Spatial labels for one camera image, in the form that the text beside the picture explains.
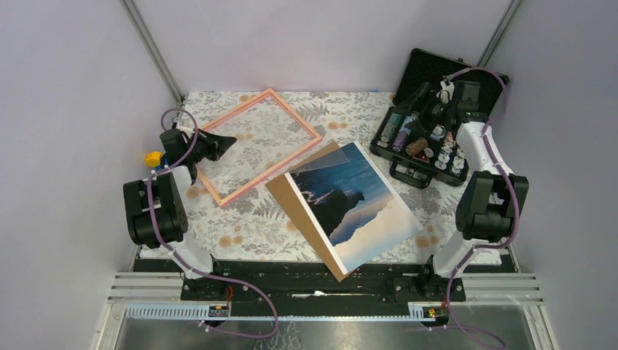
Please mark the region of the clear plastic sheet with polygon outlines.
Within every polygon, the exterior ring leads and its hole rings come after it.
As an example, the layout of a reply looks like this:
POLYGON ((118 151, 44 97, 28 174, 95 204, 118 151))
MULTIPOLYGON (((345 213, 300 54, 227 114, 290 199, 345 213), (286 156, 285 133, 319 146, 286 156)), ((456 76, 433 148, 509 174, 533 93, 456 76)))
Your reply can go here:
POLYGON ((315 156, 315 158, 312 158, 311 160, 307 159, 305 163, 299 164, 297 167, 290 169, 289 173, 296 174, 306 171, 319 170, 322 168, 330 168, 349 162, 348 157, 341 148, 333 149, 323 155, 318 155, 318 153, 316 153, 315 156))

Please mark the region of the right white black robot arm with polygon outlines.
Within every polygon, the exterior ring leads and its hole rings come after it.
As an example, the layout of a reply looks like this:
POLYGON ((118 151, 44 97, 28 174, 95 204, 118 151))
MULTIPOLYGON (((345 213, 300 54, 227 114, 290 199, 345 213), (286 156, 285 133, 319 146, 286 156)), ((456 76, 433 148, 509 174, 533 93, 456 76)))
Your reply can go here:
POLYGON ((455 210, 456 231, 418 276, 416 288, 427 300, 451 292, 455 279, 480 252, 510 244, 529 188, 528 179, 515 175, 498 151, 489 116, 477 108, 479 89, 476 82, 457 81, 437 92, 424 82, 392 109, 415 116, 426 131, 438 125, 455 131, 472 173, 455 210))

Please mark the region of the pink wooden picture frame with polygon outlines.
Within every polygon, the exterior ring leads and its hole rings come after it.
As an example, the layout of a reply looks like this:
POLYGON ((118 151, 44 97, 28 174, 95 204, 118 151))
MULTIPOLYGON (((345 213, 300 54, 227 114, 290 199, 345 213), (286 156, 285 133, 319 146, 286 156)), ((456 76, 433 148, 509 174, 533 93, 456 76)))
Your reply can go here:
POLYGON ((322 141, 322 136, 272 88, 233 108, 207 111, 194 93, 185 103, 200 129, 235 143, 218 161, 204 160, 197 177, 220 207, 232 203, 322 141))

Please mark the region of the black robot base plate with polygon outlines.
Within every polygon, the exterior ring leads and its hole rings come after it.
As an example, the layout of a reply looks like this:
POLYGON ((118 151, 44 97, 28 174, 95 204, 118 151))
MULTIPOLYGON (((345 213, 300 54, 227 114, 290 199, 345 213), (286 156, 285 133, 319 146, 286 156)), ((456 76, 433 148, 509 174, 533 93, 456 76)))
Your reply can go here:
POLYGON ((207 278, 184 279, 182 301, 230 303, 233 316, 403 316, 409 302, 442 304, 443 292, 418 288, 420 264, 367 263, 337 281, 323 263, 218 260, 219 276, 259 287, 207 278))

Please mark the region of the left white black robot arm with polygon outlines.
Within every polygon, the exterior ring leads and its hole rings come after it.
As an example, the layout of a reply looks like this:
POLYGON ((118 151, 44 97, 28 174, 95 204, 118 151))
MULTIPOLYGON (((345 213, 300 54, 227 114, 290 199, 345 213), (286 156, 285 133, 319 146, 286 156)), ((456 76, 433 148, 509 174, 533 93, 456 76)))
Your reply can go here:
POLYGON ((164 248, 188 279, 210 300, 223 296, 224 277, 214 273, 214 258, 190 237, 181 191, 197 180, 202 160, 218 161, 237 139, 205 131, 196 135, 177 128, 160 134, 164 153, 159 168, 146 179, 122 186, 128 234, 137 246, 164 248))

